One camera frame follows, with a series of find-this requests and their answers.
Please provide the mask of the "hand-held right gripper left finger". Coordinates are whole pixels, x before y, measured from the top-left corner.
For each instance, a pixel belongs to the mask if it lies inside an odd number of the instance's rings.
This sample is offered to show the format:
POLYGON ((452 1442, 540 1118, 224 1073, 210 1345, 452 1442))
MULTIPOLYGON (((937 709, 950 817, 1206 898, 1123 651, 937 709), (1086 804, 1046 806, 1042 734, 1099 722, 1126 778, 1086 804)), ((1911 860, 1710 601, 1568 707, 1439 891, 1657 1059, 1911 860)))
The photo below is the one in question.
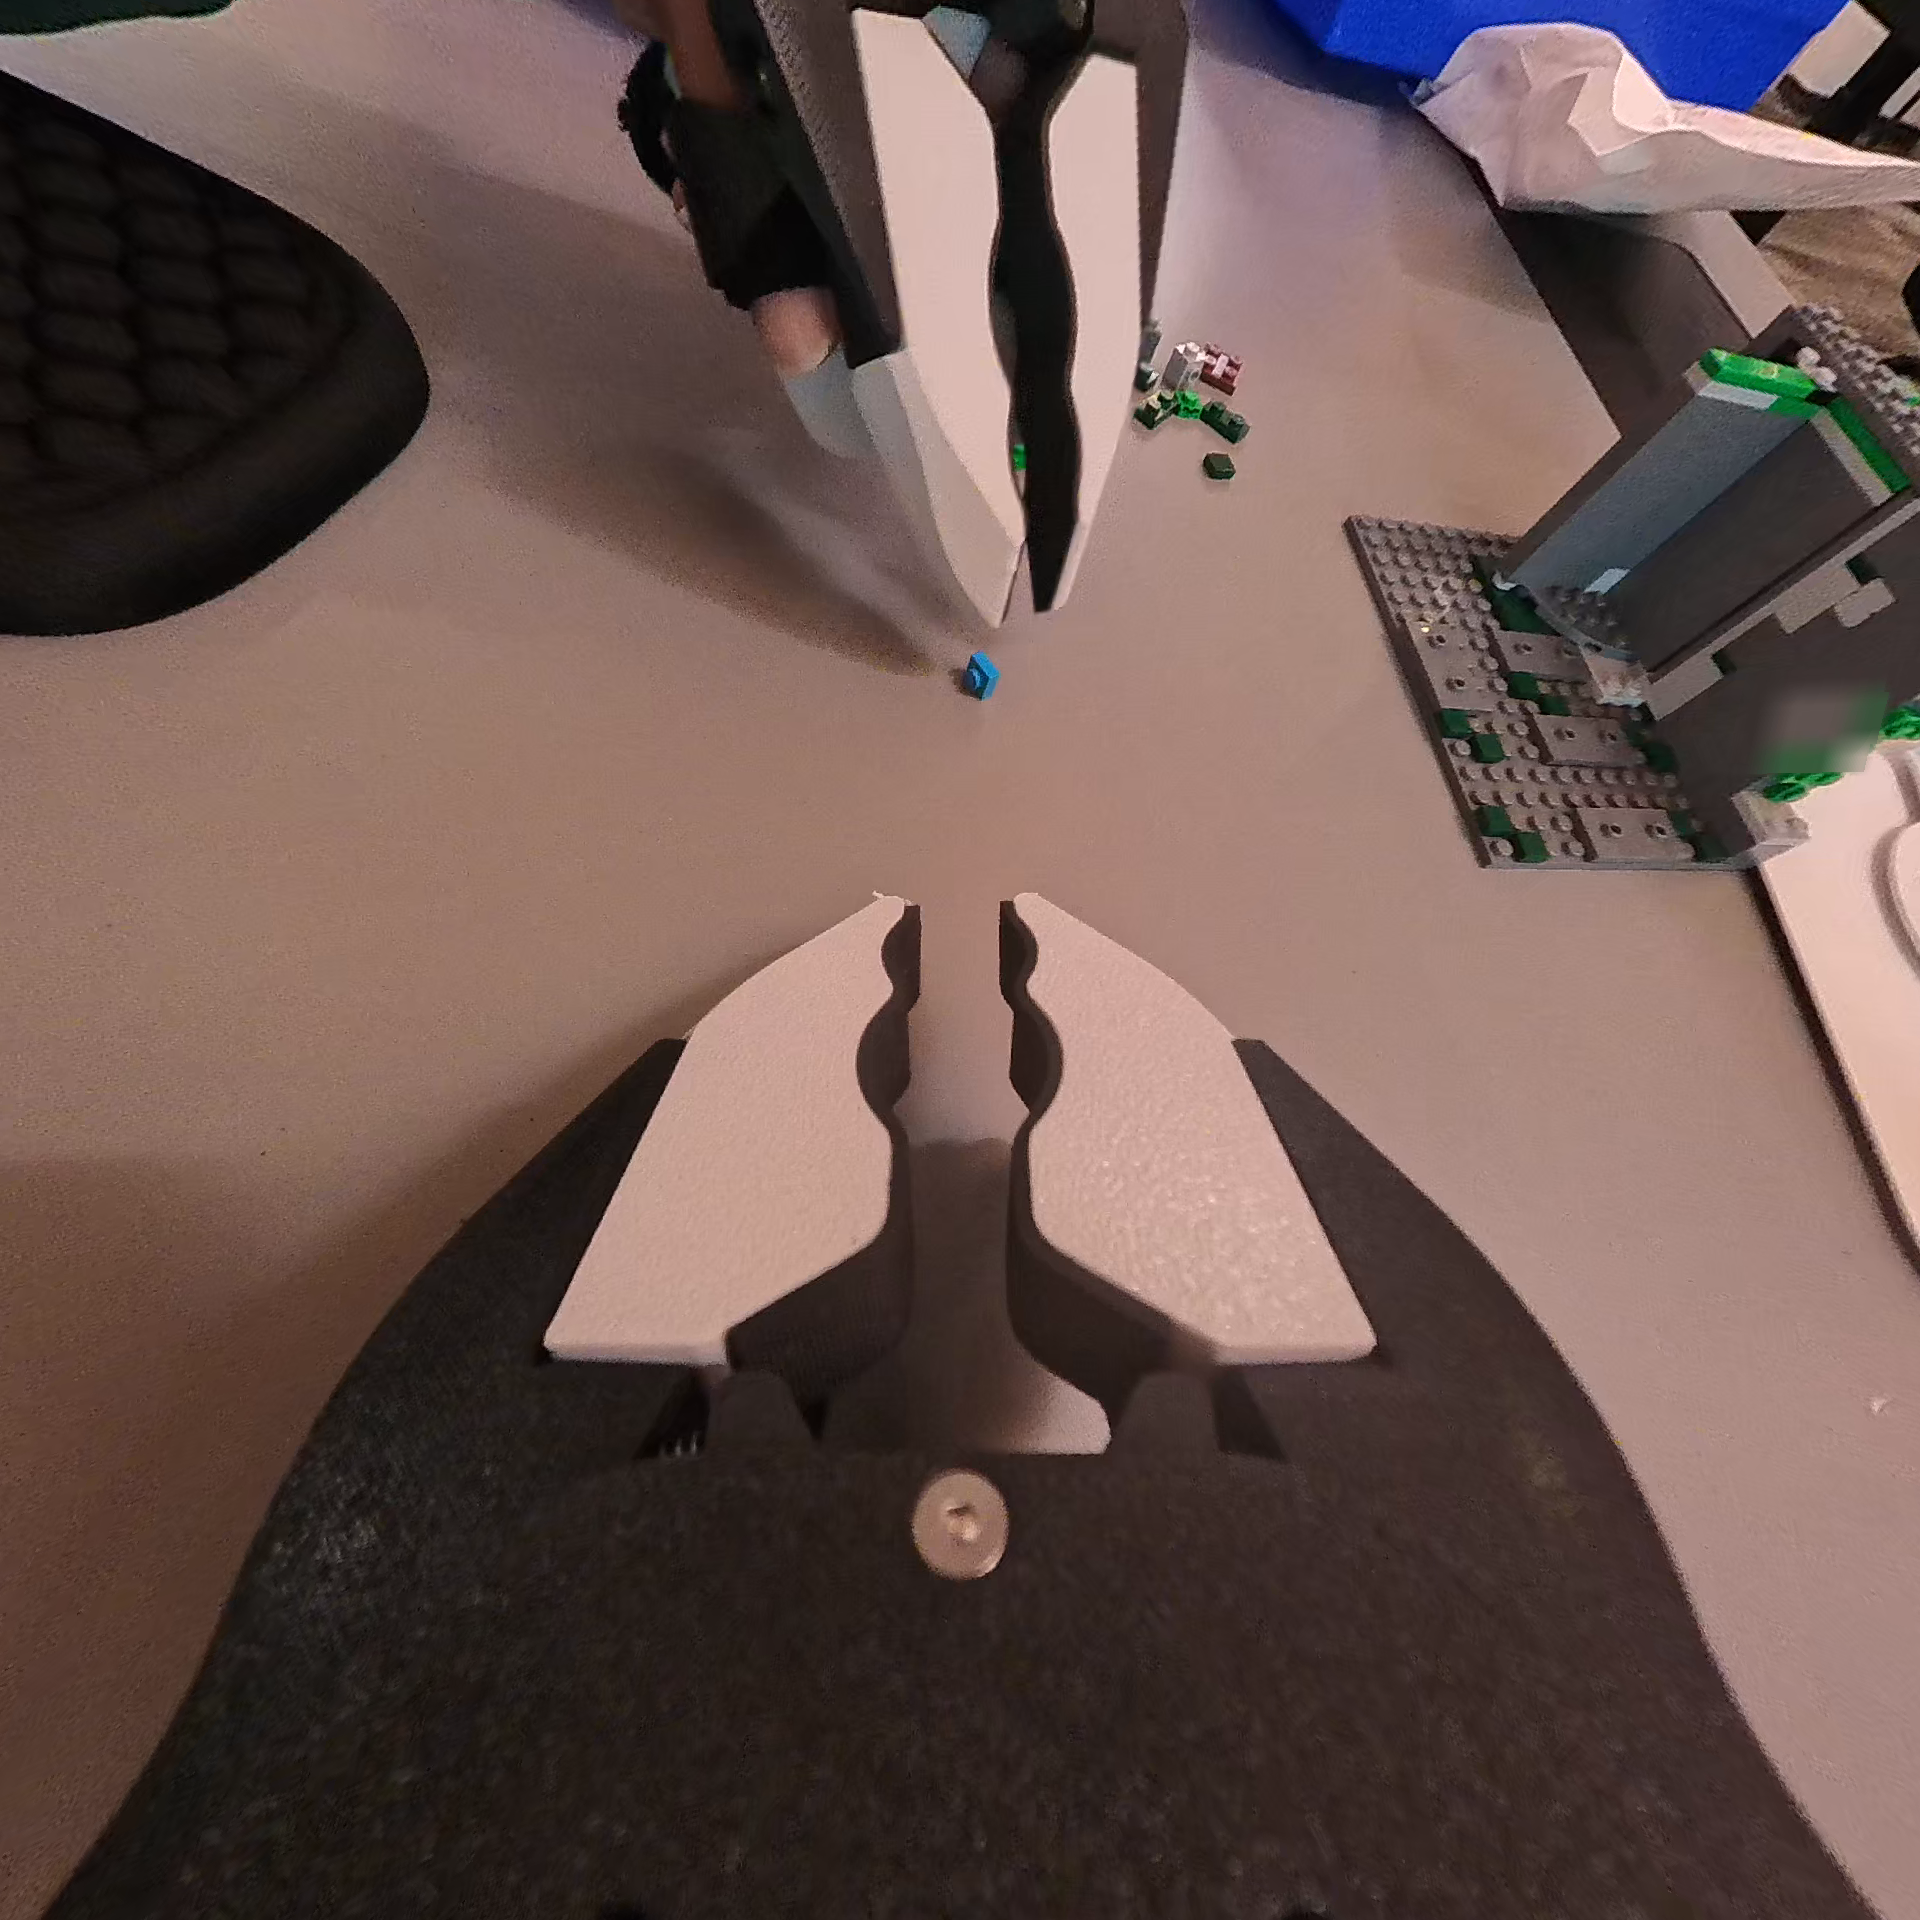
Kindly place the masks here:
POLYGON ((683 1037, 544 1330, 551 1361, 766 1374, 808 1418, 904 1338, 922 910, 875 895, 683 1037))

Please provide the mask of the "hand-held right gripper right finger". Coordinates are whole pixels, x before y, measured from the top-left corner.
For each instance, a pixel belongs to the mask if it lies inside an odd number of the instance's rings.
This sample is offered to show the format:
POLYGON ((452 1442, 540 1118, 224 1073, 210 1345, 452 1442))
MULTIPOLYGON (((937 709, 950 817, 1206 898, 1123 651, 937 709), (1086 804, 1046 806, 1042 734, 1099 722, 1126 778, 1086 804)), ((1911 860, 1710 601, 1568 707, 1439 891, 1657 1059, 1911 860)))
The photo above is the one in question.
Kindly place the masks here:
POLYGON ((999 903, 1025 1105, 1006 1307, 1111 1436, 1142 1385, 1376 1355, 1238 1037, 1179 981, 1041 893, 999 903))

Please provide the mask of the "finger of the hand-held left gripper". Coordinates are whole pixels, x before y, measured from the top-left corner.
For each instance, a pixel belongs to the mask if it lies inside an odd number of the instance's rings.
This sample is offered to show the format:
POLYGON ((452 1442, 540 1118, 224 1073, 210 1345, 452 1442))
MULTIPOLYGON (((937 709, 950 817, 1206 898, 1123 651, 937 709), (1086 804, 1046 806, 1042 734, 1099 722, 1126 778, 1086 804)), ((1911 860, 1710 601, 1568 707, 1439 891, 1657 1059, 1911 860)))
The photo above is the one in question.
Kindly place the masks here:
POLYGON ((994 631, 1017 585, 1025 508, 992 333, 992 123, 920 19, 858 6, 850 30, 902 331, 848 373, 850 396, 908 523, 994 631))
POLYGON ((1011 340, 1017 493, 1038 612, 1072 593, 1135 390, 1139 82, 1080 53, 1033 69, 999 121, 992 285, 1011 340))

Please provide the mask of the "pile of small bricks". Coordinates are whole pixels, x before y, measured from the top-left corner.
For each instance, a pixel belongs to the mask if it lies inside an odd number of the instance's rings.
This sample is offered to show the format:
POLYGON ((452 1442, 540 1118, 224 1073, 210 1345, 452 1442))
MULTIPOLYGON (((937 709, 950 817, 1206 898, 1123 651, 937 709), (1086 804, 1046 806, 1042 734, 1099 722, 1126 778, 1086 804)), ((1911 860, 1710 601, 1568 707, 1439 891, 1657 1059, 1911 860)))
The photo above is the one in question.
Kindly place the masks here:
POLYGON ((1168 426, 1198 426, 1224 447, 1249 439, 1238 404, 1243 363, 1211 342, 1167 342, 1160 322, 1142 324, 1137 354, 1121 349, 1111 327, 1076 327, 1063 354, 1041 378, 1015 383, 1003 455, 1015 490, 1042 482, 1056 493, 1072 479, 1080 511, 1102 491, 1127 434, 1152 437, 1168 426))

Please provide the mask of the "grey toy brick building model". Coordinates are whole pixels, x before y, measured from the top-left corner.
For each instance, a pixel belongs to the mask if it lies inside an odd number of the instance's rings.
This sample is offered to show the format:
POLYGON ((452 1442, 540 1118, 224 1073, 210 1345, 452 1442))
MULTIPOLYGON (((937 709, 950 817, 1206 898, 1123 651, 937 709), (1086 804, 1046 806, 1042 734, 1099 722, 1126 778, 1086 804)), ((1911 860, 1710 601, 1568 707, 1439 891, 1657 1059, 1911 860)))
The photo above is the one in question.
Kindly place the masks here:
POLYGON ((1523 535, 1345 533, 1489 870, 1748 870, 1915 749, 1915 363, 1825 303, 1702 353, 1523 535))

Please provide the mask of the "person's left hand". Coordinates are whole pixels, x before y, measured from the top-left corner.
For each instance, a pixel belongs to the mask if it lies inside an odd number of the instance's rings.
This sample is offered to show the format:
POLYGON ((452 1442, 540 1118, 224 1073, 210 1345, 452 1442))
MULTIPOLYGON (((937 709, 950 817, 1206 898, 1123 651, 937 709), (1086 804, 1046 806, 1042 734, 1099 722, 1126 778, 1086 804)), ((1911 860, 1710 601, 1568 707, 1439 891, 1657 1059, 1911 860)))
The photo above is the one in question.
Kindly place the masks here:
POLYGON ((651 5, 647 31, 674 71, 663 135, 708 283, 752 317, 783 380, 809 378, 847 329, 825 241, 786 175, 760 82, 707 3, 651 5))

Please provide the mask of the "blue plastic bin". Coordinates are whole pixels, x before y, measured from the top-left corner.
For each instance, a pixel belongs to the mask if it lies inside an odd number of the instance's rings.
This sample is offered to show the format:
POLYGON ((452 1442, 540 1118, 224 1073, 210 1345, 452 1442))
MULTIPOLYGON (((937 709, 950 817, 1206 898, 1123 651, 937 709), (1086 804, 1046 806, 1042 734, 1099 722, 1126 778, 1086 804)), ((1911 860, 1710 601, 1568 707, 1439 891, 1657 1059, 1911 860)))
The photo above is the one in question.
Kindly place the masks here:
POLYGON ((1747 109, 1843 3, 1279 3, 1321 53, 1401 79, 1436 79, 1491 31, 1553 51, 1620 43, 1678 103, 1747 109))

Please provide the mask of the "white printed paper bag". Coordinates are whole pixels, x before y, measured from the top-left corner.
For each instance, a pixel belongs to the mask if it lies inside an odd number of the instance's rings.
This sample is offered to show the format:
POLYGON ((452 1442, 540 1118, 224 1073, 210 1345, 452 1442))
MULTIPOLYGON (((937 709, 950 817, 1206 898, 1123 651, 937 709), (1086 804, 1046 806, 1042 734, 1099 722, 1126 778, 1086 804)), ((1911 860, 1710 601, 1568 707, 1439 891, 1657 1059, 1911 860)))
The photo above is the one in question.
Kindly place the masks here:
POLYGON ((1915 161, 1678 103, 1609 38, 1579 53, 1491 31, 1410 103, 1503 207, 1648 217, 1918 202, 1915 161))

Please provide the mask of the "white book stand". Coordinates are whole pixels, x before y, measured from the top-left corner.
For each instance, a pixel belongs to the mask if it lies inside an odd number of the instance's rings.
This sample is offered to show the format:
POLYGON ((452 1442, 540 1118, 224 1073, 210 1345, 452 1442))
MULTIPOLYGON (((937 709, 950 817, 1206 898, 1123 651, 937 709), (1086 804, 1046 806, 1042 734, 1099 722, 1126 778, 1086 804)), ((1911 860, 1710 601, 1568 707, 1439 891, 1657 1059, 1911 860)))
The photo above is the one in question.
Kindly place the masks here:
POLYGON ((1915 742, 1879 746, 1798 811, 1809 834, 1760 866, 1760 890, 1882 1201, 1915 1245, 1915 742))

